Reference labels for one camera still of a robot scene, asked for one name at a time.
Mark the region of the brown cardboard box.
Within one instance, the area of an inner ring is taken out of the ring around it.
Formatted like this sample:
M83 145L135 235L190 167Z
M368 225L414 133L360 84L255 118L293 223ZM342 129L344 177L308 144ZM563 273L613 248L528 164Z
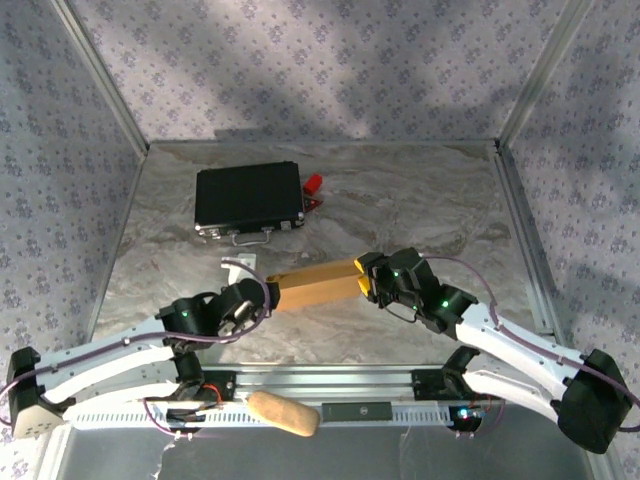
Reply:
M267 281L279 287L276 310L290 311L358 297L361 275L354 260L347 259L270 275Z

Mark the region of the black ribbed carrying case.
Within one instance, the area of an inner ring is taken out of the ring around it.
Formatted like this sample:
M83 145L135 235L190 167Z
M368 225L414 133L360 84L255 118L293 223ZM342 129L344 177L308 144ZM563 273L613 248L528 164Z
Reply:
M262 234L304 225L306 212L298 164L281 161L204 169L196 174L194 230L207 239Z

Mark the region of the tan oval cork pad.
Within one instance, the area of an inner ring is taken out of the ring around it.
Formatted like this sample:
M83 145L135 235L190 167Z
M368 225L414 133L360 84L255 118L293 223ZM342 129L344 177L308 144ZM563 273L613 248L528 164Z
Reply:
M256 391L247 400L253 418L288 433L309 438L319 428L319 412L301 402L266 391Z

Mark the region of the small circuit board with LED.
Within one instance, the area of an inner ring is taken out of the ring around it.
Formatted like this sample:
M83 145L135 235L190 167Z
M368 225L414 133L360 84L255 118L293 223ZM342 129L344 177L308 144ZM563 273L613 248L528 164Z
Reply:
M449 429L460 434L474 434L481 426L484 411L480 407L450 406Z

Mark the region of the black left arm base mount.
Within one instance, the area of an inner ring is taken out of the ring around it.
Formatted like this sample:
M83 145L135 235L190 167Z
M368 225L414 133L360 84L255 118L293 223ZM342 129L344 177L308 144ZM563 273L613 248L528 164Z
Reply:
M229 402L234 399L237 373L234 370L205 370L198 395L209 401Z

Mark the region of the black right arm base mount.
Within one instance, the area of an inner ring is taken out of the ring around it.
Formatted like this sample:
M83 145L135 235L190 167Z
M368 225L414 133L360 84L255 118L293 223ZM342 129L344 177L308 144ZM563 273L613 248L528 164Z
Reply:
M415 369L410 372L411 388L415 401L437 401L454 399L445 384L440 369Z

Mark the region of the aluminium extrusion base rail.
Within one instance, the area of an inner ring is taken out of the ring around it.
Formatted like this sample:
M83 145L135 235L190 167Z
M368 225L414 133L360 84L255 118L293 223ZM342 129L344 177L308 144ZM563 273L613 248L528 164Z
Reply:
M542 360L532 372L517 369L488 357L475 357L460 370L449 366L285 366L221 365L206 370L234 370L237 373L232 401L219 402L201 398L198 391L204 381L179 384L163 367L146 367L134 371L132 379L118 381L114 387L121 402L142 398L166 402L172 408L195 408L200 404L240 403L256 391L266 391L293 400L320 404L328 402L415 401L410 372L415 369L440 369L454 399L444 402L472 402L504 399L520 405L548 407L563 398L580 375L583 366L566 361Z

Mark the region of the aluminium table edge rail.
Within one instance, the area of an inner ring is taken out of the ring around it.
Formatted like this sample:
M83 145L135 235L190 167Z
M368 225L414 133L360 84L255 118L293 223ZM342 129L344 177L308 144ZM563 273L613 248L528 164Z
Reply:
M509 217L515 234L517 251L524 269L524 284L527 291L535 331L541 335L557 338L558 324L553 301L548 291L548 268L539 258L540 238L531 219L531 209L508 147L493 141L494 165Z

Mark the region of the black plate on rail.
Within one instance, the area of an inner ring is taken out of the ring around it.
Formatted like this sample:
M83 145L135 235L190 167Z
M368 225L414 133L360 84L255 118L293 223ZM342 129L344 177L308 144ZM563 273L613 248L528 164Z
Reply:
M342 402L323 403L324 422L391 421L393 409L390 402Z

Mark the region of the aluminium frame post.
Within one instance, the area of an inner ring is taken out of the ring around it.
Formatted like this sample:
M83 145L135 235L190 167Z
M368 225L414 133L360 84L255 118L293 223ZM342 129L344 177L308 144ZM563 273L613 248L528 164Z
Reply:
M533 69L516 97L513 109L496 139L498 152L509 147L525 125L593 2L594 0L566 1L547 43L534 62Z
M145 157L149 151L149 144L120 93L105 61L94 45L90 32L83 24L73 2L71 0L48 0L48 2L61 20L80 59L112 111L127 140L140 157Z

